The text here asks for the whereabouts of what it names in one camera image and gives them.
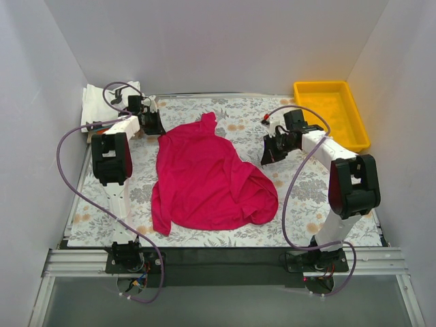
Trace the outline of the magenta t shirt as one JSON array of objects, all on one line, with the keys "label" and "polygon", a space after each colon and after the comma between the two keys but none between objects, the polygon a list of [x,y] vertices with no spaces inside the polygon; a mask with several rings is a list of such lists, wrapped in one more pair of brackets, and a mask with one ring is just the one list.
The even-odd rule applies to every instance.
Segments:
[{"label": "magenta t shirt", "polygon": [[235,230],[264,225],[277,214],[273,182],[243,161],[233,144],[215,133],[214,113],[179,125],[158,138],[151,215],[154,231],[169,236],[172,224],[194,230]]}]

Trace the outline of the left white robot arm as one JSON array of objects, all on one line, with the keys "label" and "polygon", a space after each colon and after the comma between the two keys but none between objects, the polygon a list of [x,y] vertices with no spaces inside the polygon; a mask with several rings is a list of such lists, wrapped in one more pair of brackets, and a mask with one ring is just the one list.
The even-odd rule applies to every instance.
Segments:
[{"label": "left white robot arm", "polygon": [[119,219],[110,249],[113,262],[136,273],[144,267],[145,256],[140,252],[139,237],[124,226],[132,224],[129,181],[133,163],[129,141],[136,134],[163,135],[165,129],[154,95],[148,98],[130,95],[127,99],[127,110],[132,116],[92,136],[91,154],[93,174],[103,187],[109,211]]}]

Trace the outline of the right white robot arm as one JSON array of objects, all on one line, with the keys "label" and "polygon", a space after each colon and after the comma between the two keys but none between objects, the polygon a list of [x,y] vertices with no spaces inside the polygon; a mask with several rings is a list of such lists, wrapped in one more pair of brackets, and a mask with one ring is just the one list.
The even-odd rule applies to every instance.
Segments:
[{"label": "right white robot arm", "polygon": [[340,252],[347,235],[364,215],[381,202],[377,165],[372,155],[359,155],[347,150],[330,137],[325,119],[321,125],[310,125],[304,118],[307,108],[287,105],[284,122],[274,121],[270,114],[262,119],[268,130],[264,136],[263,166],[284,160],[294,150],[307,153],[304,162],[317,159],[330,173],[328,185],[329,214],[323,227],[309,246],[299,247],[297,261],[315,270],[325,270],[341,259]]}]

